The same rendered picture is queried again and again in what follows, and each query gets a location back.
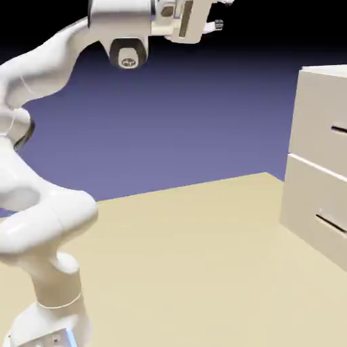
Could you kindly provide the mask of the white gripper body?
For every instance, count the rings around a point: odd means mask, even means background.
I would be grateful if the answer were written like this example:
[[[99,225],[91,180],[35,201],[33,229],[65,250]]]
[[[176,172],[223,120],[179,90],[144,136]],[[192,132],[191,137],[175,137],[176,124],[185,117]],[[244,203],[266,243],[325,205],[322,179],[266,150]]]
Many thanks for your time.
[[[198,43],[215,2],[215,0],[177,0],[171,41],[184,44]]]

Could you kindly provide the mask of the cream drawer front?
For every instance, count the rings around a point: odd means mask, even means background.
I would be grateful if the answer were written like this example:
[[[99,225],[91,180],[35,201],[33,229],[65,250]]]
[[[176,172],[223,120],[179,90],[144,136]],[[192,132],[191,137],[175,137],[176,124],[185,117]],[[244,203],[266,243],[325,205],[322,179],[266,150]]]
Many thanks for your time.
[[[298,75],[289,152],[347,177],[347,64],[305,66]]]
[[[347,177],[289,154],[280,222],[347,272],[347,234],[322,223],[317,214],[347,229]]]

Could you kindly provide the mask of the cream painted cabinet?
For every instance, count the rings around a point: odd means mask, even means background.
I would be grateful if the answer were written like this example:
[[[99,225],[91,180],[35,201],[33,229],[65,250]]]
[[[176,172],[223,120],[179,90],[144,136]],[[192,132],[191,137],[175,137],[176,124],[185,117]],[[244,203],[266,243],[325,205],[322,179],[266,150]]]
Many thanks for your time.
[[[347,64],[299,71],[280,221],[347,272]]]

